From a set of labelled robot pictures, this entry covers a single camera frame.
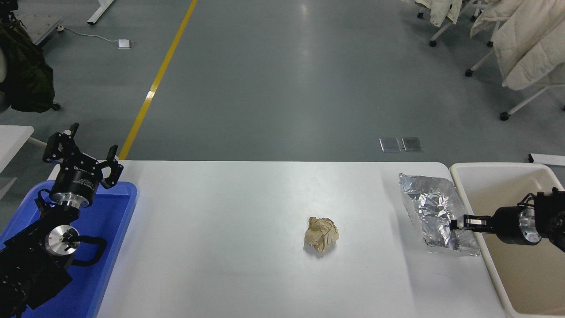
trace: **black bag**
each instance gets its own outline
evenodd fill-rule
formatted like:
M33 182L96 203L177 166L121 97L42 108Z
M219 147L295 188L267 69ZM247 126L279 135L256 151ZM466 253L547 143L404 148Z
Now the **black bag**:
M45 63L43 51L35 45L21 21L0 23L0 49L7 62L7 75L0 83L6 101L19 111L43 113L55 98L53 69Z

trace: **white jacket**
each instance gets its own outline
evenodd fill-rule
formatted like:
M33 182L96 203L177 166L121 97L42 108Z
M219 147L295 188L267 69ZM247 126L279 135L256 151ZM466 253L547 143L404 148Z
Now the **white jacket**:
M496 22L508 20L524 0L490 0L471 28L471 37L481 30L491 29Z
M430 9L429 21L439 27L446 16L453 24L457 23L463 0L414 0L414 2Z
M493 38L506 85L565 85L565 0L493 0L491 6L473 28L507 20Z

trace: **crumpled aluminum foil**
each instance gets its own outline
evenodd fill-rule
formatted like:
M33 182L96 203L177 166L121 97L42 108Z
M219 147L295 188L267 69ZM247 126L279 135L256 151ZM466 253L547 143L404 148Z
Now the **crumpled aluminum foil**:
M457 189L444 178L421 175L398 175L402 203L410 221L422 236L429 252L457 252L480 255L471 231L451 231L451 220L461 220L467 213Z

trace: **brown paper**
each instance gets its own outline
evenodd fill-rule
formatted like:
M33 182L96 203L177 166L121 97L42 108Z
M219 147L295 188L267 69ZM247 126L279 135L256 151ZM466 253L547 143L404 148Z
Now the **brown paper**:
M308 223L310 225L306 230L304 241L314 246L320 253L340 238L336 225L328 218L313 216L308 219Z

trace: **white coat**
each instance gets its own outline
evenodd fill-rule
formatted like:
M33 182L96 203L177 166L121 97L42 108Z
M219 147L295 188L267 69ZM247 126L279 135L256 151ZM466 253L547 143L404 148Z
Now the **white coat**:
M506 85L565 85L565 0L491 0L471 35L505 19L493 42Z

